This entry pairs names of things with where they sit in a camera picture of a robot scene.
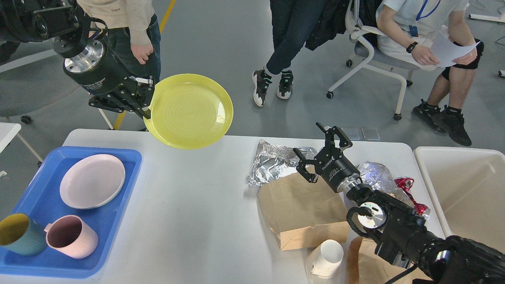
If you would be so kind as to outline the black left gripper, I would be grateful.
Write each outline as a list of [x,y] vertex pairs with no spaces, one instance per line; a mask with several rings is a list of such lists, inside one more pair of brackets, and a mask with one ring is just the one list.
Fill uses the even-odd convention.
[[[151,119],[148,107],[155,90],[154,78],[135,77],[103,40],[90,40],[80,54],[65,59],[64,72],[93,94],[90,106]],[[119,92],[119,98],[103,95],[109,92]]]

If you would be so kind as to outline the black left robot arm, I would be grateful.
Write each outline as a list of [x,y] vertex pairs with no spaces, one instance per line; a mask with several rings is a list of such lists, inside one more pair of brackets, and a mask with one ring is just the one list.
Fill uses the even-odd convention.
[[2,0],[0,7],[1,38],[22,43],[53,38],[65,74],[90,93],[90,106],[151,118],[154,78],[128,70],[104,39],[106,30],[88,36],[91,23],[101,19],[87,16],[75,1]]

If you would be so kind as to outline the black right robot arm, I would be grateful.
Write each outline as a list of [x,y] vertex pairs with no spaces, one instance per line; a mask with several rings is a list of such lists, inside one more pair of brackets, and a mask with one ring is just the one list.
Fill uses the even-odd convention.
[[504,283],[503,253],[472,239],[456,235],[442,239],[428,231],[414,208],[361,180],[359,171],[343,154],[352,142],[340,127],[317,126],[325,134],[325,145],[314,159],[306,159],[294,148],[299,158],[296,170],[308,182],[321,176],[334,192],[346,192],[348,200],[355,202],[346,216],[351,229],[377,244],[376,255],[405,268],[388,283],[416,269],[429,279],[414,279],[414,284]]

